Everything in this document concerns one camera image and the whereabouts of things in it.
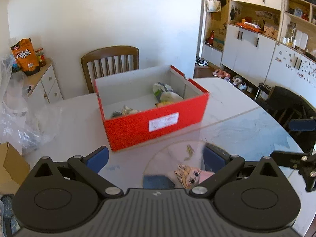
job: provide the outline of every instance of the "clear plastic sheet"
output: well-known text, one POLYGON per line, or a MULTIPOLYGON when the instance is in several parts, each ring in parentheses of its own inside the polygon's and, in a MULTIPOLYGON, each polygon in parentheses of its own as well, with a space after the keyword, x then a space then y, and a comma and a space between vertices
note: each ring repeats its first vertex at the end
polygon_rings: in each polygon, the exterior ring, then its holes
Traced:
POLYGON ((36 149, 59 132, 62 111, 50 105, 30 111, 26 75, 22 71, 11 74, 13 62, 8 61, 8 57, 0 58, 0 143, 8 141, 19 152, 36 149))

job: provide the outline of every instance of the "orange snack package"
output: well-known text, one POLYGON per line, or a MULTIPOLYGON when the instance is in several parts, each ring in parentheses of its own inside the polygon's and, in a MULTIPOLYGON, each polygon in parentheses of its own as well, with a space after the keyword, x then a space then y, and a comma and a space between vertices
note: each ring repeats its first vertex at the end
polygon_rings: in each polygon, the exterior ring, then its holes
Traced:
POLYGON ((22 39, 16 45, 12 46, 11 50, 16 62, 27 76, 40 71, 39 62, 30 38, 22 39))

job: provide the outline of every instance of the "red box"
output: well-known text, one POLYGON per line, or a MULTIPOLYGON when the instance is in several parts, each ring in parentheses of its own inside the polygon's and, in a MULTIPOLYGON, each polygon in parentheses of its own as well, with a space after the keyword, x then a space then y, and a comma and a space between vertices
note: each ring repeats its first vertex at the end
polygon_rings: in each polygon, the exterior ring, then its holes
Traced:
POLYGON ((105 132, 112 151, 118 151, 201 122, 209 92, 177 68, 153 67, 95 80, 105 132), (153 84, 170 85, 184 101, 156 108, 153 84), (123 106, 139 113, 111 119, 123 106))

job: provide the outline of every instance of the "round table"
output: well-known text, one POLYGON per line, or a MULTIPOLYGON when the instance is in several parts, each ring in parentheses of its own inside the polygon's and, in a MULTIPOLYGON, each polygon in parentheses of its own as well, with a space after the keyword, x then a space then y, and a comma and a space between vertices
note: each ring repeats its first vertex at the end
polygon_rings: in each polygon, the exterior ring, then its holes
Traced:
MULTIPOLYGON (((169 174, 171 167, 162 163, 166 156, 171 156, 173 164, 192 160, 192 166, 199 166, 201 149, 207 142, 230 154, 238 154, 246 161, 258 161, 274 150, 301 152, 292 137, 237 88, 219 78, 195 81, 210 92, 202 122, 124 151, 110 152, 109 162, 99 175, 124 191, 142 188, 144 175, 169 174), (174 152, 187 150, 188 146, 194 150, 192 156, 179 156, 174 152)), ((73 155, 86 156, 102 145, 110 147, 95 94, 64 100, 53 106, 63 109, 59 134, 51 142, 25 155, 31 167, 44 155, 53 161, 67 161, 73 155)), ((304 235, 315 216, 316 193, 304 190, 304 181, 297 171, 289 168, 282 168, 282 171, 300 197, 301 212, 293 228, 304 235)))

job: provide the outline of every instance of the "black chair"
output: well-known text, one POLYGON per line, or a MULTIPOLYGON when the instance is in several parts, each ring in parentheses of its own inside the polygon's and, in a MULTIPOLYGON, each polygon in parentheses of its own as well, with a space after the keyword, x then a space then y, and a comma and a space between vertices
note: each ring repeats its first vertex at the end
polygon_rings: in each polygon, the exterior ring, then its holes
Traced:
POLYGON ((316 109, 308 101, 286 88, 276 86, 262 106, 292 136, 304 153, 312 154, 316 132, 291 131, 288 126, 291 119, 316 118, 316 109))

